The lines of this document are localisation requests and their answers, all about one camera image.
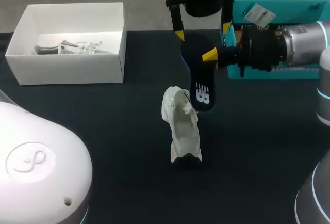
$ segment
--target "black table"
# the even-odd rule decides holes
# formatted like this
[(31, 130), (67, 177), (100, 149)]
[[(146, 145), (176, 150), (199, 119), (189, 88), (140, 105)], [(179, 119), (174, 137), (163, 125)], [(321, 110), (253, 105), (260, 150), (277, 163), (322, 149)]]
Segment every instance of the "black table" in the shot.
[(189, 73), (172, 32), (129, 32), (124, 84), (19, 86), (0, 62), (1, 90), (85, 142), (90, 223), (294, 224), (295, 196), (330, 148), (317, 82), (230, 81), (220, 70), (216, 83), (216, 107), (199, 114), (203, 166), (178, 170), (161, 101), (169, 86), (188, 88)]

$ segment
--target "white sneaker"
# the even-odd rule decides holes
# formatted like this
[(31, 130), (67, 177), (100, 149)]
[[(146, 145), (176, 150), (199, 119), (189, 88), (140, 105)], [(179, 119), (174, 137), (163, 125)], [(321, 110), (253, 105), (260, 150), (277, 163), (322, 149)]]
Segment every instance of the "white sneaker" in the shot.
[(161, 116), (172, 130), (171, 161), (189, 153), (202, 161), (198, 117), (191, 106), (189, 91), (169, 87), (164, 93)]

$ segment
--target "shoe insole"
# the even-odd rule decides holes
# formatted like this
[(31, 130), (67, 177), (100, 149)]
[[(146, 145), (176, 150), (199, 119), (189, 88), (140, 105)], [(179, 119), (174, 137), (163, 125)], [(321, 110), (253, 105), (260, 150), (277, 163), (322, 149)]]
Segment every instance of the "shoe insole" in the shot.
[(178, 140), (182, 138), (196, 138), (197, 127), (193, 126), (190, 114), (185, 114), (183, 109), (177, 109), (174, 120), (174, 126)]
[(181, 57), (190, 71), (191, 104), (197, 111), (210, 111), (216, 101), (214, 73), (217, 61), (203, 61), (203, 55), (214, 49), (207, 37), (187, 34), (181, 42)]

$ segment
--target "white box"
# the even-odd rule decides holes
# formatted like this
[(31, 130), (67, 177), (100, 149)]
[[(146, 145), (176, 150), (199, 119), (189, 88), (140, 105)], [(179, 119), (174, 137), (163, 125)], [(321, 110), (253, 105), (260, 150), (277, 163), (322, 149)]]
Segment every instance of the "white box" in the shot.
[[(123, 3), (28, 5), (6, 52), (20, 85), (122, 83), (126, 23)], [(111, 55), (37, 55), (34, 47), (102, 44)]]

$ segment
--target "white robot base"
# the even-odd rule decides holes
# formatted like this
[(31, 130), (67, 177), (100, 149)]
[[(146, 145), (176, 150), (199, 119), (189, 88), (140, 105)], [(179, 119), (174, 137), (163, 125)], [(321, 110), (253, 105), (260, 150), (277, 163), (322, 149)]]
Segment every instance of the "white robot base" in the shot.
[(0, 102), (1, 224), (87, 224), (91, 182), (79, 137)]

